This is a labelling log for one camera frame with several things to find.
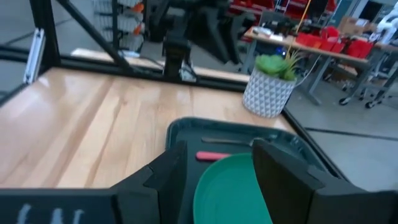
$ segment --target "cable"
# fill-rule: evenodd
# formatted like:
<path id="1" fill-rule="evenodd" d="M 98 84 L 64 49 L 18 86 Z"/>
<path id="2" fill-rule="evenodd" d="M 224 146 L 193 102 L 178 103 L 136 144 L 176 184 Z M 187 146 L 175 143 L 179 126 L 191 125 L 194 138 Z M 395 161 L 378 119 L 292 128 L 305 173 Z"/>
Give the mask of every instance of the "cable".
<path id="1" fill-rule="evenodd" d="M 305 6 L 304 13 L 303 13 L 303 15 L 301 16 L 301 20 L 300 20 L 300 22 L 299 22 L 299 24 L 298 24 L 298 26 L 297 26 L 296 34 L 297 34 L 297 33 L 299 32 L 299 30 L 300 30 L 300 26 L 301 26 L 301 24 L 302 24 L 302 22 L 303 22 L 303 20 L 304 20 L 304 17 L 305 17 L 305 15 L 306 15 L 306 13 L 307 13 L 307 10 L 308 10 L 308 7 L 310 6 L 310 4 L 311 4 L 311 0 L 308 0 L 308 4 L 307 4 L 307 6 Z M 286 54 L 289 54 L 289 53 L 290 53 L 290 49 L 292 48 L 292 44 L 293 44 L 294 41 L 295 41 L 295 37 L 292 39 L 292 41 L 291 41 L 291 43 L 290 43 L 290 45 L 289 45 L 289 49 L 287 49 L 287 53 L 286 53 Z"/>
<path id="2" fill-rule="evenodd" d="M 307 72 L 307 74 L 303 77 L 303 79 L 302 79 L 298 84 L 296 84 L 294 87 L 298 87 L 299 85 L 301 85 L 301 84 L 304 82 L 304 80 L 305 80 L 308 76 L 310 76 L 312 70 L 315 68 L 315 65 L 317 64 L 317 62 L 318 62 L 318 60 L 319 60 L 320 57 L 321 57 L 321 56 L 319 55 L 318 58 L 317 58 L 317 59 L 315 60 L 315 62 L 313 63 L 311 69 Z"/>
<path id="3" fill-rule="evenodd" d="M 190 72 L 195 78 L 199 79 L 200 77 L 197 75 L 197 73 L 194 71 L 192 64 L 191 63 L 186 63 L 186 67 L 182 67 L 182 70 L 186 70 L 187 72 Z"/>
<path id="4" fill-rule="evenodd" d="M 159 63 L 158 61 L 156 61 L 156 60 L 153 59 L 153 58 L 145 57 L 145 56 L 141 56 L 141 55 L 139 56 L 139 58 L 148 60 L 148 61 L 154 63 L 155 65 L 159 66 L 160 68 L 164 68 L 164 65 L 162 65 L 161 63 Z"/>

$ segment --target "pink handle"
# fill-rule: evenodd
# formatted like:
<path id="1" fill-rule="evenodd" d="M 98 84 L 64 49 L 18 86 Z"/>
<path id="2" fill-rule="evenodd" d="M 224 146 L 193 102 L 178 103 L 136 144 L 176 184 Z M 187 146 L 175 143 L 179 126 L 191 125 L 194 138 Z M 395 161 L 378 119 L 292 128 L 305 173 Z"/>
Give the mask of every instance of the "pink handle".
<path id="1" fill-rule="evenodd" d="M 197 159 L 199 161 L 217 161 L 228 156 L 230 156 L 230 154 L 227 153 L 205 152 L 205 151 L 197 152 Z"/>

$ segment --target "gray floor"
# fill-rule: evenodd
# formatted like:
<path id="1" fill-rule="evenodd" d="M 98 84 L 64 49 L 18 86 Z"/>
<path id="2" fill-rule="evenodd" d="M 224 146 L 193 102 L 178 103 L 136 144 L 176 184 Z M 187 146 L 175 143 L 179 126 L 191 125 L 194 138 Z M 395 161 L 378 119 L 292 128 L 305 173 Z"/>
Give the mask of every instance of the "gray floor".
<path id="1" fill-rule="evenodd" d="M 3 1 L 3 7 L 0 7 L 0 44 L 29 48 L 32 41 L 31 33 L 34 30 L 29 2 Z M 91 0 L 72 2 L 91 21 Z M 61 53 L 69 54 L 78 47 L 100 49 L 55 1 L 53 8 Z M 20 15 L 24 16 L 16 16 L 16 11 L 22 12 Z M 156 60 L 161 59 L 160 44 L 145 43 L 142 54 Z M 192 59 L 195 65 L 202 67 L 230 72 L 235 72 L 238 68 L 220 64 L 198 47 L 193 48 Z M 22 63 L 0 61 L 0 91 L 9 91 L 18 86 L 24 67 Z M 315 93 L 323 101 L 321 106 L 311 104 L 299 91 L 294 92 L 287 105 L 304 127 L 398 138 L 396 109 L 381 105 L 366 110 L 364 102 L 358 100 L 340 106 L 338 100 L 344 97 L 345 93 L 324 82 L 321 82 Z M 310 134 L 352 183 L 366 190 L 398 190 L 398 141 L 320 132 Z"/>

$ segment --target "white geometric planter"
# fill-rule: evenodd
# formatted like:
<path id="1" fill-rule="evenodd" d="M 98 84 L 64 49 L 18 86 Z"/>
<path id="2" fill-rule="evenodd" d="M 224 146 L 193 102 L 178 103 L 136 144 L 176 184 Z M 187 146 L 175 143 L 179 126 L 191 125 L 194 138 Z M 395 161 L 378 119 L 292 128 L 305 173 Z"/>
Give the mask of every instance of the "white geometric planter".
<path id="1" fill-rule="evenodd" d="M 295 80 L 273 78 L 254 68 L 243 94 L 243 105 L 254 114 L 265 118 L 278 116 L 295 84 Z"/>

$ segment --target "red bin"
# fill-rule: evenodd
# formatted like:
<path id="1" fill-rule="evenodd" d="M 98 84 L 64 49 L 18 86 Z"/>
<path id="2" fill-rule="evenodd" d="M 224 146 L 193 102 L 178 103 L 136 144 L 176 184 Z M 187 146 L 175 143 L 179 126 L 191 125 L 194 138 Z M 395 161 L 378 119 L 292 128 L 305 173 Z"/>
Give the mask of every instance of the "red bin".
<path id="1" fill-rule="evenodd" d="M 308 34 L 298 33 L 295 41 L 299 44 L 306 45 L 308 41 L 307 36 Z"/>
<path id="2" fill-rule="evenodd" d="M 314 35 L 308 35 L 307 36 L 307 47 L 313 47 L 313 48 L 320 48 L 322 45 L 322 39 L 320 37 L 314 36 Z"/>
<path id="3" fill-rule="evenodd" d="M 363 40 L 354 40 L 347 48 L 347 54 L 357 58 L 366 58 L 372 47 L 372 43 Z"/>
<path id="4" fill-rule="evenodd" d="M 342 43 L 335 43 L 334 46 L 331 48 L 331 52 L 340 53 L 344 48 L 344 44 Z"/>
<path id="5" fill-rule="evenodd" d="M 323 28 L 321 31 L 321 36 L 323 39 L 327 39 L 329 37 L 338 37 L 340 35 L 339 30 L 336 27 L 328 26 Z"/>
<path id="6" fill-rule="evenodd" d="M 333 46 L 334 46 L 335 44 L 336 44 L 335 41 L 329 41 L 329 40 L 323 39 L 323 40 L 322 40 L 322 43 L 321 43 L 320 49 L 321 49 L 321 50 L 331 51 L 332 48 L 333 48 Z"/>

